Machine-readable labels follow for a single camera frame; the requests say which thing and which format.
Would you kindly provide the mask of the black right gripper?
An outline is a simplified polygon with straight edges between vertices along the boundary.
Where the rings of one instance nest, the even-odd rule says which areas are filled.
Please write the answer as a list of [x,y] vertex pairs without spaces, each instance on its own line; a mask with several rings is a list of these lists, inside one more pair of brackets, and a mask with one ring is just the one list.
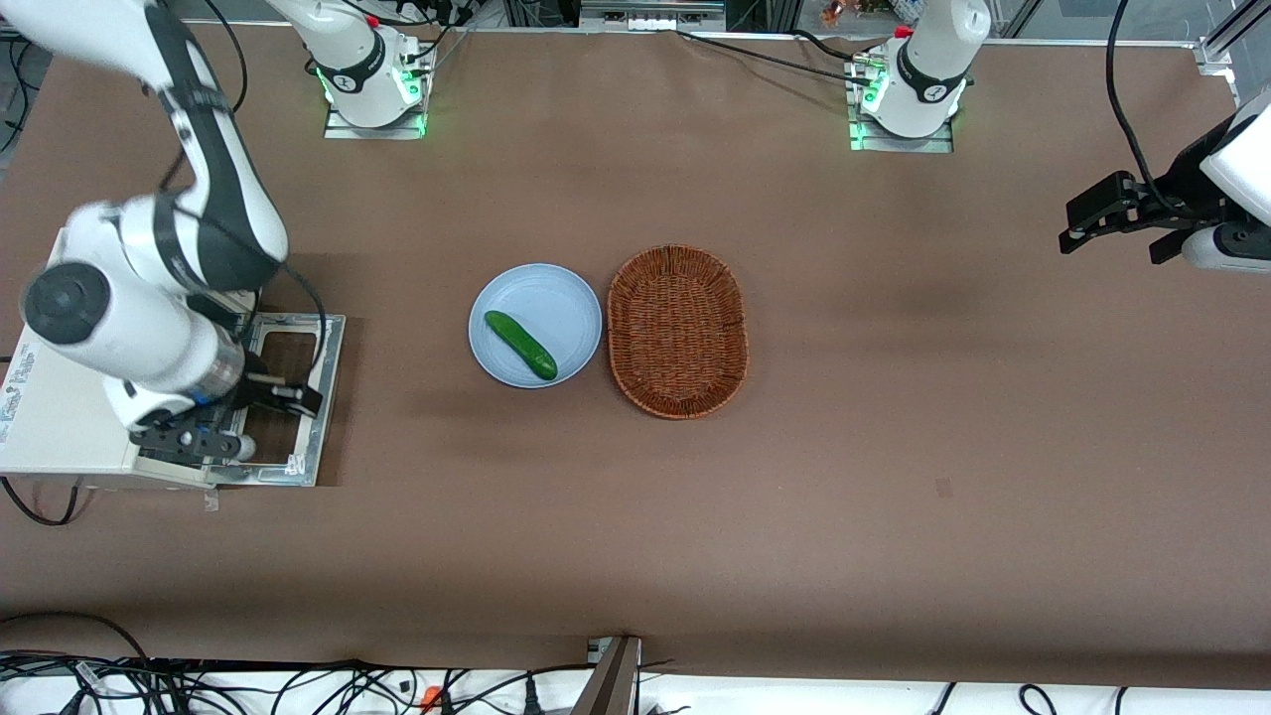
[[[263,384],[261,406],[268,410],[315,418],[322,411],[322,392],[308,384]],[[133,444],[163,453],[177,464],[245,462],[257,452],[239,417],[250,406],[248,398],[231,395],[208,404],[183,395],[131,390],[127,392],[127,429]]]

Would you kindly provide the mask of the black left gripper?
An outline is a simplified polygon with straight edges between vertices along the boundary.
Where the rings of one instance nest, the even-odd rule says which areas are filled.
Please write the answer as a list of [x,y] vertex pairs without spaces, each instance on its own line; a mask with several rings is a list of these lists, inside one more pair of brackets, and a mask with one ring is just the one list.
[[1148,227],[1179,229],[1167,232],[1150,244],[1150,262],[1163,264],[1181,257],[1188,230],[1202,225],[1202,218],[1185,215],[1185,210],[1171,210],[1154,199],[1145,183],[1136,182],[1129,171],[1094,182],[1089,189],[1066,201],[1066,230],[1057,241],[1063,257],[1085,245],[1091,236],[1107,232],[1132,232]]

